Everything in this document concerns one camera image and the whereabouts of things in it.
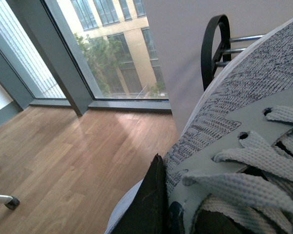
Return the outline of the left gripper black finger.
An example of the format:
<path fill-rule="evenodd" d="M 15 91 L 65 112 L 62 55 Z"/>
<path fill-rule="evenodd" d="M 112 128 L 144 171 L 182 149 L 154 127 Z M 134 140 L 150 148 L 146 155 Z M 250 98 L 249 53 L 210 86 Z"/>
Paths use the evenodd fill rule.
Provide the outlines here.
<path fill-rule="evenodd" d="M 165 229 L 166 171 L 156 154 L 129 208 L 112 229 L 113 234 L 162 234 Z"/>

